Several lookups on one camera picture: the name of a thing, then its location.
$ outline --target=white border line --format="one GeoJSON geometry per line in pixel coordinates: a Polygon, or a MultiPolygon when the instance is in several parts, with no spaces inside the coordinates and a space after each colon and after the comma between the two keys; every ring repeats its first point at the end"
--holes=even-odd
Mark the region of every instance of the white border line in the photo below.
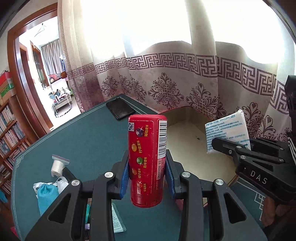
{"type": "MultiPolygon", "coordinates": [[[[135,106],[134,104],[132,104],[132,103],[130,103],[129,101],[127,101],[126,99],[124,99],[124,98],[122,98],[122,97],[118,97],[118,98],[123,99],[124,101],[126,101],[127,103],[129,103],[130,105],[132,105],[134,108],[138,109],[138,112],[139,112],[139,113],[141,112],[140,114],[147,114],[146,112],[144,112],[143,110],[141,110],[140,108],[138,108],[137,106],[135,106]]],[[[106,105],[106,103],[103,104],[103,105],[101,105],[101,106],[98,106],[97,108],[94,108],[93,110],[91,110],[91,111],[89,111],[89,112],[82,113],[81,116],[78,115],[78,117],[77,117],[75,120],[69,122],[68,124],[66,124],[65,126],[59,128],[59,129],[57,129],[57,130],[54,130],[54,131],[51,132],[47,137],[45,137],[43,140],[39,141],[36,145],[34,145],[34,146],[31,147],[31,148],[28,148],[26,151],[23,152],[22,155],[20,155],[20,156],[18,157],[18,159],[19,159],[19,158],[22,159],[22,158],[24,157],[25,154],[27,154],[29,151],[31,151],[32,149],[34,149],[34,148],[35,148],[36,146],[38,146],[40,143],[42,143],[43,141],[45,141],[46,139],[48,139],[49,137],[51,137],[53,134],[59,132],[60,130],[62,130],[62,129],[64,129],[65,127],[67,127],[68,125],[70,125],[70,124],[72,124],[72,123],[78,121],[79,119],[83,118],[84,116],[89,115],[90,113],[94,112],[95,110],[98,110],[98,109],[104,107],[105,105],[106,105]]],[[[13,207],[13,216],[14,216],[14,218],[15,218],[15,224],[16,224],[16,228],[17,228],[17,233],[18,233],[18,235],[19,235],[20,240],[22,240],[22,236],[21,236],[21,234],[20,234],[20,229],[19,229],[18,222],[17,222],[17,216],[16,216],[16,214],[15,214],[15,213],[16,213],[16,211],[15,211],[15,176],[16,176],[16,170],[17,170],[17,167],[15,167],[15,169],[14,169],[14,173],[13,173],[12,207],[13,207]]]]}

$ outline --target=white roll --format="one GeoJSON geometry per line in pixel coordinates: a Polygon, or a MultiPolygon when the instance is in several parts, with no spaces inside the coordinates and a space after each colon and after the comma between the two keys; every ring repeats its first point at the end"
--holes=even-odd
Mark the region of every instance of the white roll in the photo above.
{"type": "Polygon", "coordinates": [[[52,169],[51,169],[52,177],[54,176],[61,177],[63,175],[64,167],[65,167],[64,163],[62,163],[59,160],[54,160],[54,163],[52,164],[52,169]]]}

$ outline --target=barcode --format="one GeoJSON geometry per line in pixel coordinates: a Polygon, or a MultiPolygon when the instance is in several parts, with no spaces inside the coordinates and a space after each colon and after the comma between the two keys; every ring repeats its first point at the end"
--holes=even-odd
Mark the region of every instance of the barcode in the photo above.
{"type": "Polygon", "coordinates": [[[158,129],[158,155],[157,159],[165,157],[166,152],[166,133],[167,132],[167,121],[159,121],[158,129]]]}

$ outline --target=white wall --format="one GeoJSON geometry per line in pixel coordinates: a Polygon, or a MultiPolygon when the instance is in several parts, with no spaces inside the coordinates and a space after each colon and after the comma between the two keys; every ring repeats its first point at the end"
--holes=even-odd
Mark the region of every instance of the white wall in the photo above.
{"type": "Polygon", "coordinates": [[[56,3],[57,0],[31,0],[29,1],[11,20],[8,27],[0,38],[0,73],[3,70],[9,70],[7,59],[7,33],[13,26],[32,13],[44,8],[48,5],[56,3]]]}

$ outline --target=grey curtain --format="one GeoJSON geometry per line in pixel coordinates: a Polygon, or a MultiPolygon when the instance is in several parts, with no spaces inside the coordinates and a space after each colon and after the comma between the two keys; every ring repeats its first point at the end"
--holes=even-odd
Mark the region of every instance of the grey curtain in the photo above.
{"type": "Polygon", "coordinates": [[[44,45],[41,49],[48,75],[62,73],[63,70],[59,58],[62,55],[62,50],[59,39],[44,45]]]}

